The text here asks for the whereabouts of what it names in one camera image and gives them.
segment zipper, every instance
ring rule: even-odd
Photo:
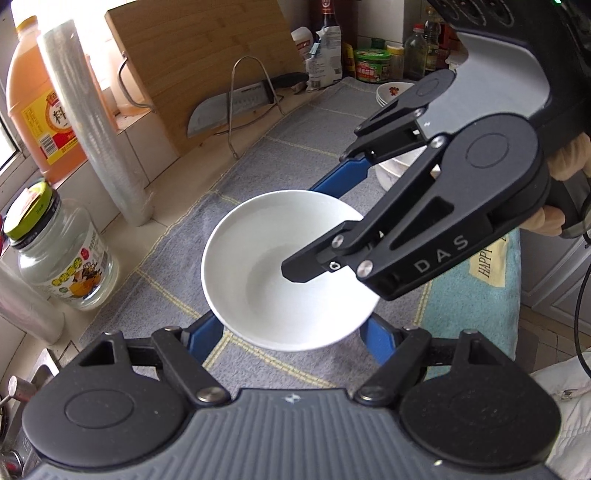
[[[579,398],[589,392],[591,392],[591,385],[587,385],[584,388],[569,388],[567,390],[563,390],[563,392],[560,394],[560,399],[563,401],[569,401],[574,398]]]

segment window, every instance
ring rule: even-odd
[[[134,0],[12,0],[14,24],[36,15],[42,31],[74,19],[84,52],[90,56],[92,69],[103,87],[108,78],[105,42],[113,37],[105,21],[107,10]]]
[[[0,168],[11,161],[17,153],[17,145],[0,118]]]

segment white cabinet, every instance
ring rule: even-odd
[[[521,232],[521,301],[534,311],[573,326],[579,287],[591,248],[582,238],[565,240]],[[591,333],[591,285],[583,298],[580,327]]]

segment metal screw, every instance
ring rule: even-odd
[[[336,237],[333,238],[333,242],[331,245],[333,248],[338,248],[341,245],[343,245],[344,241],[345,241],[345,237],[343,235],[337,235]]]
[[[221,403],[227,398],[228,392],[222,387],[207,387],[197,392],[197,399],[204,403]]]
[[[439,135],[438,137],[433,138],[433,140],[431,140],[431,147],[433,148],[441,148],[443,145],[445,145],[446,142],[446,138],[443,135]]]
[[[374,263],[371,260],[363,260],[357,267],[357,275],[359,278],[365,278],[373,269]]]
[[[385,398],[386,391],[378,385],[367,385],[359,390],[359,398],[365,401],[379,401]]]

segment das logo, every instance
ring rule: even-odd
[[[451,258],[453,254],[461,252],[467,246],[468,240],[466,240],[463,235],[459,235],[453,239],[453,248],[448,248],[446,250],[437,248],[437,265],[441,265],[441,263],[445,262],[448,258]],[[425,273],[431,269],[431,264],[427,260],[419,260],[418,262],[415,262],[414,266],[419,273]]]

